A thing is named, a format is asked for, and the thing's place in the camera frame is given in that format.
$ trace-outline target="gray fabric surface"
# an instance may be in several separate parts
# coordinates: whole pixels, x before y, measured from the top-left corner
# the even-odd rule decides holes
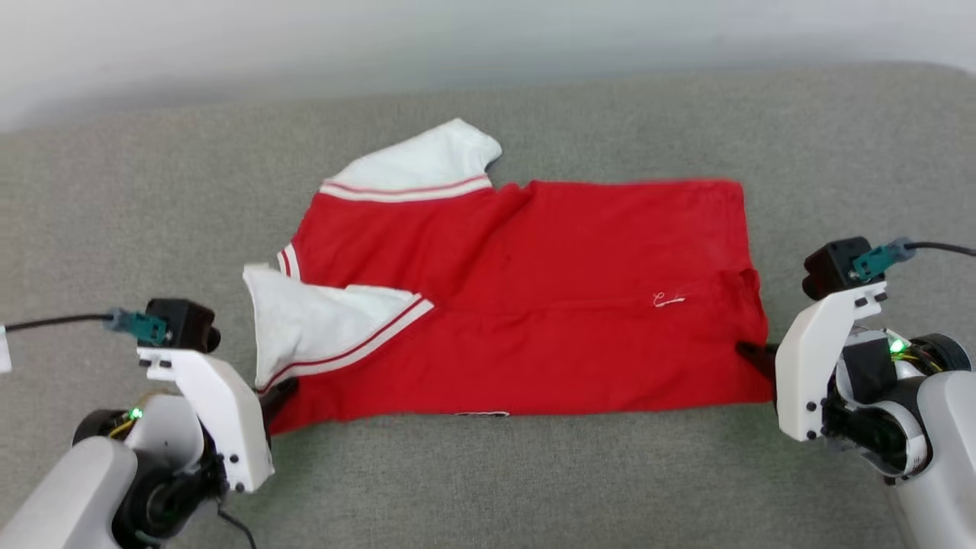
[[[241,266],[288,241],[323,177],[454,116],[503,145],[498,183],[742,181],[774,337],[808,304],[802,261],[828,240],[976,240],[976,82],[929,65],[165,110],[0,137],[0,318],[185,296],[218,312],[219,355],[251,379]],[[976,349],[968,261],[920,252],[900,266],[884,323]],[[10,343],[4,522],[85,413],[150,387],[132,342],[97,326]],[[230,504],[263,548],[900,547],[867,466],[791,442],[769,405],[375,418],[282,437],[274,452],[278,474]],[[246,544],[213,520],[174,546]]]

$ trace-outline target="white fabric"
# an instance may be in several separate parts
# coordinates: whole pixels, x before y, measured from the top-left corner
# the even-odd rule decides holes
[[[0,326],[0,373],[7,373],[14,369],[10,360],[10,347],[7,345],[7,328]]]
[[[461,118],[353,161],[320,192],[348,200],[397,202],[490,189],[485,168],[502,146]]]
[[[313,286],[267,265],[245,267],[244,281],[254,303],[259,389],[348,366],[433,308],[408,291]]]

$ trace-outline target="robotic arm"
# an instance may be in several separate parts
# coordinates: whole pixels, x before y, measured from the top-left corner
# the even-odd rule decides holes
[[[744,344],[740,352],[774,379],[785,434],[857,448],[878,470],[908,549],[976,548],[969,356],[943,334],[907,340],[855,325],[881,312],[883,271],[914,255],[906,245],[899,239],[871,249],[851,238],[817,251],[804,263],[803,282],[817,303],[779,346]]]
[[[274,473],[266,428],[297,385],[259,400],[230,364],[207,355],[220,332],[213,312],[192,302],[156,299],[133,318],[149,325],[137,347],[146,376],[182,394],[89,414],[0,531],[0,548],[160,547],[206,502],[253,492]]]

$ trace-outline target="red fabric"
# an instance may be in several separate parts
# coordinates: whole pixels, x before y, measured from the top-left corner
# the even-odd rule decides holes
[[[320,193],[292,244],[305,283],[410,290],[434,310],[365,359],[300,378],[276,433],[378,414],[661,410],[772,393],[735,352],[767,328],[734,182],[533,182],[402,203]]]

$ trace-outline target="white sleeve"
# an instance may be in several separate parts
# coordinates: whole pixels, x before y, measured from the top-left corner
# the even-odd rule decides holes
[[[502,155],[491,136],[461,118],[353,161],[320,192],[348,200],[404,202],[490,189],[485,168]]]

